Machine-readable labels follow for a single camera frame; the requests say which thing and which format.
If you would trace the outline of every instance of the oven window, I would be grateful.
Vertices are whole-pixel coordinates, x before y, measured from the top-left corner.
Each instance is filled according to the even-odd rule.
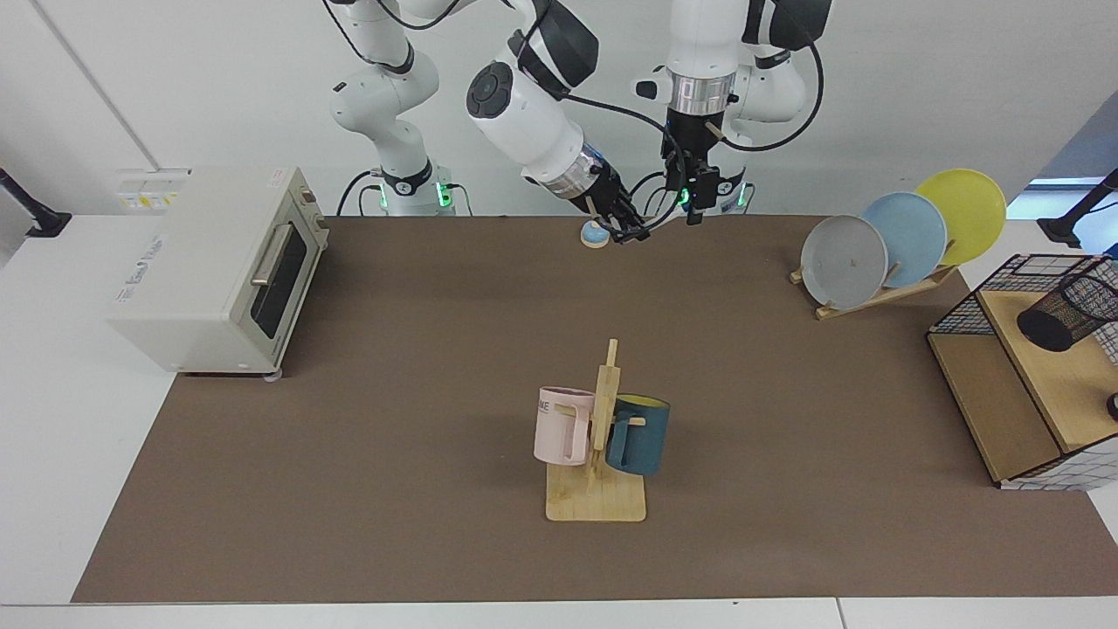
[[[294,222],[287,222],[292,227]],[[292,290],[299,279],[299,270],[306,259],[306,242],[299,229],[293,229],[291,239],[284,248],[280,258],[280,266],[276,268],[275,277],[267,286],[260,286],[256,290],[256,299],[253,302],[253,322],[260,327],[260,331],[271,340],[276,339],[276,331],[280,330],[280,321],[287,308]]]

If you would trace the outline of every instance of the white table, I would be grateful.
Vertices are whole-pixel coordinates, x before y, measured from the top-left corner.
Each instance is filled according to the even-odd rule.
[[[104,324],[159,218],[79,216],[0,269],[0,628],[8,627],[1106,627],[1095,599],[67,606],[173,378]],[[1015,245],[1014,242],[1025,242]],[[1032,222],[963,268],[974,282],[1011,252],[1067,251]],[[1092,494],[1118,533],[1118,488]]]

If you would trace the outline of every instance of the yellow plate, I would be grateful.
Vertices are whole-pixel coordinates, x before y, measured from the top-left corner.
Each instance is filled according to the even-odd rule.
[[[956,168],[932,174],[916,193],[936,203],[954,240],[941,264],[963,264],[986,252],[1005,225],[1005,196],[993,179],[977,170]]]

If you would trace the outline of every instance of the oven handle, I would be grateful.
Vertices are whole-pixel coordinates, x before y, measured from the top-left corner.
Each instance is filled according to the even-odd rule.
[[[280,258],[287,248],[287,242],[294,231],[295,226],[291,222],[281,225],[272,231],[272,239],[268,240],[268,247],[264,250],[264,257],[260,258],[256,270],[253,271],[252,284],[254,286],[272,284],[272,279],[275,278],[276,270],[280,268]]]

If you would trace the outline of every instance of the wooden mug holder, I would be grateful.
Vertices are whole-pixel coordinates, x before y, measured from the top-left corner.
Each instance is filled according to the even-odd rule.
[[[948,250],[950,250],[953,245],[955,245],[955,240],[950,240],[949,242],[947,242],[947,247],[944,249],[944,252],[946,254]],[[893,276],[893,274],[897,273],[897,270],[900,269],[900,266],[901,266],[900,261],[893,263],[893,265],[889,268],[889,271],[885,274],[887,282],[889,280],[890,277]],[[889,303],[890,301],[896,301],[901,297],[929,290],[938,286],[939,284],[944,283],[944,280],[947,279],[947,277],[949,277],[951,273],[954,273],[957,268],[958,265],[941,264],[937,266],[936,269],[932,270],[930,275],[910,286],[904,286],[900,288],[888,288],[882,286],[878,288],[878,293],[874,294],[873,297],[870,298],[870,301],[866,301],[865,303],[859,305],[858,307],[851,307],[849,309],[839,309],[832,307],[832,303],[828,301],[815,308],[815,318],[818,320],[819,322],[823,322],[825,320],[833,320],[835,317],[842,317],[843,314],[850,314],[851,312],[858,312],[859,309],[865,309],[866,307],[873,307],[874,305],[881,305],[882,303]],[[799,268],[793,270],[792,274],[788,275],[788,279],[794,284],[804,283],[804,267],[800,266]]]
[[[590,414],[590,450],[581,466],[548,465],[547,516],[552,522],[643,522],[647,515],[644,477],[606,465],[605,450],[622,371],[617,340],[609,340],[606,364],[598,368]],[[633,426],[644,420],[633,418]]]

